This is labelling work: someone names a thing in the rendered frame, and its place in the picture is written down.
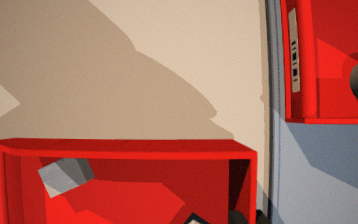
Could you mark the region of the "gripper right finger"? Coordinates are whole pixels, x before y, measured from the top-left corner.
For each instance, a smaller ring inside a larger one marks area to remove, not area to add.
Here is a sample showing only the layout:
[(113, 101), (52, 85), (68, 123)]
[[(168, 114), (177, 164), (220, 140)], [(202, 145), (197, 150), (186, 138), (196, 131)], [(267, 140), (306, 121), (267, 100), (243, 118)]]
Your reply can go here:
[(256, 210), (256, 223), (255, 224), (272, 224), (265, 214), (260, 210)]

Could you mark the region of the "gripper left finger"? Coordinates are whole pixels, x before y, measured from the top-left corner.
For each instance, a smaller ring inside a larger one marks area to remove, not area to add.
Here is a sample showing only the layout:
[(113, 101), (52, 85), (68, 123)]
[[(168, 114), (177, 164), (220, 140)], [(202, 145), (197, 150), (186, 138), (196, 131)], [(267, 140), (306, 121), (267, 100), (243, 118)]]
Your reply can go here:
[(249, 224), (243, 213), (239, 210), (229, 211), (228, 224)]

